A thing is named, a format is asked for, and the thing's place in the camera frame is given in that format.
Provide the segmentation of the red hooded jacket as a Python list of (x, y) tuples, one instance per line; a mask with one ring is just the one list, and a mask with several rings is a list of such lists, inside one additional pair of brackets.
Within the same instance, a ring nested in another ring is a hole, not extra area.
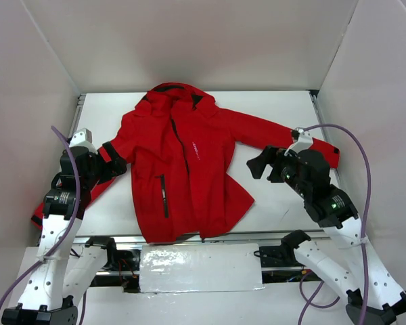
[(150, 244), (232, 230), (254, 203), (227, 170), (235, 145), (287, 148), (290, 128), (217, 106), (202, 90), (163, 83), (124, 114), (109, 141), (131, 171), (133, 206)]

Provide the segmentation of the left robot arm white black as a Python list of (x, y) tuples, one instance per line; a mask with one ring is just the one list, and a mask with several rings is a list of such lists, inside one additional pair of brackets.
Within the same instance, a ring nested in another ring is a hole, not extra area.
[(111, 143), (102, 147), (109, 161), (83, 145), (67, 146), (64, 150), (61, 171), (56, 176), (61, 183), (53, 184), (44, 199), (37, 260), (6, 290), (4, 297), (28, 279), (16, 306), (0, 305), (0, 324), (80, 324), (84, 317), (78, 304), (85, 302), (96, 273), (118, 265), (114, 239), (92, 236), (75, 266), (67, 268), (76, 233), (91, 202), (91, 190), (127, 170), (125, 159)]

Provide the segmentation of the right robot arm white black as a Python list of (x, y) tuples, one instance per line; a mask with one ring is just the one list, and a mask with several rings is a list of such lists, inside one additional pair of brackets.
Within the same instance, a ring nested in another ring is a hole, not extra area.
[(406, 313), (406, 290), (390, 275), (371, 242), (361, 237), (357, 209), (332, 185), (322, 153), (310, 149), (289, 153), (267, 146), (247, 166), (255, 179), (271, 166), (267, 179), (286, 183), (303, 199), (307, 215), (331, 238), (348, 267), (322, 253), (302, 230), (282, 238), (285, 263), (300, 263), (321, 278), (340, 297), (353, 324), (392, 324)]

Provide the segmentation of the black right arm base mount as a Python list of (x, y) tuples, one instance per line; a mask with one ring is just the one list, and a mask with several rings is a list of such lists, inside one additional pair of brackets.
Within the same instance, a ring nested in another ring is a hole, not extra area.
[(289, 257), (281, 246), (259, 246), (253, 255), (260, 260), (264, 284), (299, 282), (310, 272)]

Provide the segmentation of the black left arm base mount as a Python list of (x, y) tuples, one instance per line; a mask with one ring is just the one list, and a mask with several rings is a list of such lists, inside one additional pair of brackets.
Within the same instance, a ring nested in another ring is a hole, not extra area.
[(85, 248), (98, 247), (107, 254), (106, 264), (96, 273), (90, 287), (121, 287), (125, 293), (139, 293), (139, 249), (120, 250), (113, 237), (92, 236)]

